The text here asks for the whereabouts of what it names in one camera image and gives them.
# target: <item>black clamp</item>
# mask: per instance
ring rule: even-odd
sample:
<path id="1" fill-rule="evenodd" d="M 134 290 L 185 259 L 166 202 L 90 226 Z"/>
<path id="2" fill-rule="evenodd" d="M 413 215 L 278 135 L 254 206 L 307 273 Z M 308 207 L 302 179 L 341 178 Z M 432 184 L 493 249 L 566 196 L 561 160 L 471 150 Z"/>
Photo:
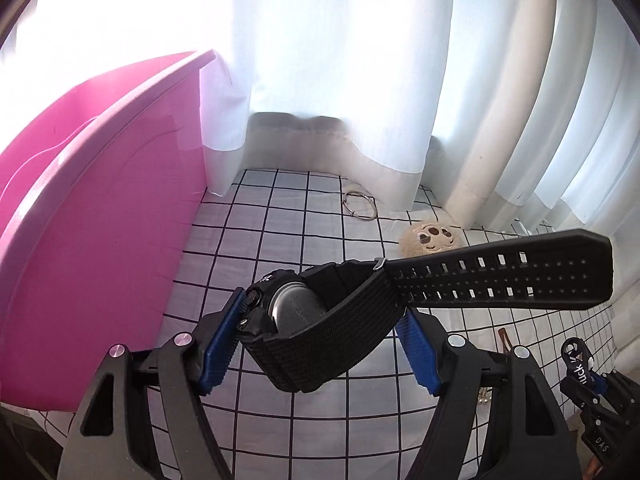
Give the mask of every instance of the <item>black clamp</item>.
<path id="1" fill-rule="evenodd" d="M 527 348 L 477 349 L 415 308 L 396 330 L 416 380 L 440 397 L 407 479 L 457 478 L 481 387 L 492 388 L 492 401 L 476 479 L 580 478 L 562 412 Z"/>
<path id="2" fill-rule="evenodd" d="M 560 391 L 581 410 L 582 441 L 603 466 L 598 480 L 636 478 L 640 385 L 615 370 L 597 374 L 591 352 L 580 338 L 564 342 L 562 358 L 567 375 L 560 381 Z"/>
<path id="3" fill-rule="evenodd" d="M 148 386 L 162 391 L 182 478 L 233 480 L 200 396 L 222 382 L 238 344 L 236 325 L 244 308 L 244 290 L 236 288 L 224 309 L 204 316 L 192 333 L 179 333 L 153 350 L 111 347 L 71 424 L 58 480 L 164 480 Z"/>

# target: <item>key ring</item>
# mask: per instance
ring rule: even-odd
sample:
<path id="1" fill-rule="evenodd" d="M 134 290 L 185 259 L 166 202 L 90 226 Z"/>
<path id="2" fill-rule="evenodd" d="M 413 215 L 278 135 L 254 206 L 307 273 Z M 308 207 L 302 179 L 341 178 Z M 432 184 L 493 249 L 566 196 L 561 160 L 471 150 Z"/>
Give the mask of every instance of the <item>key ring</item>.
<path id="1" fill-rule="evenodd" d="M 347 204 L 347 197 L 349 195 L 351 195 L 351 196 L 361 196 L 365 200 L 367 200 L 367 202 L 369 202 L 371 204 L 371 208 L 373 209 L 373 215 L 364 216 L 364 215 L 356 213 L 353 209 L 351 209 L 349 207 L 349 205 Z M 365 222 L 370 222 L 371 220 L 375 220 L 378 217 L 378 208 L 376 207 L 376 203 L 374 202 L 373 197 L 372 196 L 367 196 L 361 191 L 357 191 L 357 190 L 354 190 L 354 189 L 352 189 L 350 191 L 347 191 L 344 194 L 344 196 L 342 197 L 342 206 L 344 206 L 344 208 L 349 212 L 350 216 L 353 216 L 354 218 L 359 218 L 360 220 L 364 220 Z"/>

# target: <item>brown object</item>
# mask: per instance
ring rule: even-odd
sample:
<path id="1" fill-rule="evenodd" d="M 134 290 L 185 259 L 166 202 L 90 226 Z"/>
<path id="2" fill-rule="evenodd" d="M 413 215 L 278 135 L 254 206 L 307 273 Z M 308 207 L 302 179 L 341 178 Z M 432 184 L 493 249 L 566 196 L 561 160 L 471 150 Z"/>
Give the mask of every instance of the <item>brown object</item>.
<path id="1" fill-rule="evenodd" d="M 413 224 L 400 237 L 400 252 L 405 258 L 440 253 L 459 246 L 453 229 L 441 224 Z"/>
<path id="2" fill-rule="evenodd" d="M 502 342 L 502 353 L 508 354 L 513 348 L 513 344 L 509 339 L 509 334 L 507 334 L 507 329 L 505 329 L 505 327 L 498 329 L 498 336 L 500 336 L 500 341 Z"/>
<path id="3" fill-rule="evenodd" d="M 582 473 L 582 480 L 593 479 L 593 477 L 596 476 L 601 469 L 602 466 L 600 465 L 600 462 L 598 462 L 598 459 L 596 457 L 593 457 L 591 460 L 589 460 L 587 469 L 585 469 Z"/>

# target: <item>blue rubber grip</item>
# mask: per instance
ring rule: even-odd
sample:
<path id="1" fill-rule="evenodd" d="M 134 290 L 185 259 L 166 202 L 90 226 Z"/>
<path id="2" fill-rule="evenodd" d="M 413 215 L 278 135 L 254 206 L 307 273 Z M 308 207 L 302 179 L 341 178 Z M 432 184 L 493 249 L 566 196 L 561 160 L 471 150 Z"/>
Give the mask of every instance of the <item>blue rubber grip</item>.
<path id="1" fill-rule="evenodd" d="M 437 373 L 436 352 L 410 310 L 407 310 L 396 324 L 396 332 L 415 380 L 420 386 L 427 388 L 431 395 L 437 395 L 442 382 Z"/>
<path id="2" fill-rule="evenodd" d="M 204 351 L 202 375 L 198 381 L 201 396 L 211 393 L 225 378 L 226 369 L 238 346 L 238 323 L 246 310 L 246 294 L 244 290 L 238 294 L 231 308 L 220 323 L 216 335 Z"/>

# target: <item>grid pattern cloth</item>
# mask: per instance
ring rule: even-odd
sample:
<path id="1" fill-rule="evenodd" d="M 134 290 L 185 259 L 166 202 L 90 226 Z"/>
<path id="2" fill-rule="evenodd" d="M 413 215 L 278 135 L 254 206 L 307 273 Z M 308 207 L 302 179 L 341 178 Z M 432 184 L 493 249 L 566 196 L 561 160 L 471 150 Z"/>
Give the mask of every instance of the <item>grid pattern cloth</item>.
<path id="1" fill-rule="evenodd" d="M 157 346 L 190 332 L 209 312 L 221 310 L 236 286 L 247 287 L 274 269 L 297 272 L 326 262 L 399 258 L 398 239 L 412 222 L 452 227 L 460 245 L 476 245 L 530 233 L 518 221 L 502 233 L 474 226 L 462 230 L 420 186 L 412 211 L 377 203 L 378 218 L 365 222 L 343 211 L 341 193 L 363 190 L 340 176 L 283 170 L 245 170 L 223 197 L 208 192 L 194 220 L 168 303 Z M 350 197 L 350 207 L 369 207 Z M 541 224 L 537 231 L 552 231 Z M 510 308 L 424 309 L 450 333 L 478 348 L 502 351 L 498 329 L 529 348 L 552 387 L 564 416 L 573 404 L 560 393 L 566 369 L 559 358 L 565 339 L 583 338 L 599 372 L 616 355 L 608 304 L 584 312 Z M 390 333 L 362 362 L 311 394 L 276 390 L 241 346 L 223 383 L 203 398 L 222 453 L 237 480 L 399 480 L 422 443 L 437 399 L 415 382 L 395 335 Z M 149 391 L 154 434 L 165 476 L 179 479 L 161 394 Z M 489 404 L 479 405 L 460 478 L 477 469 Z M 32 412 L 61 444 L 72 413 Z"/>

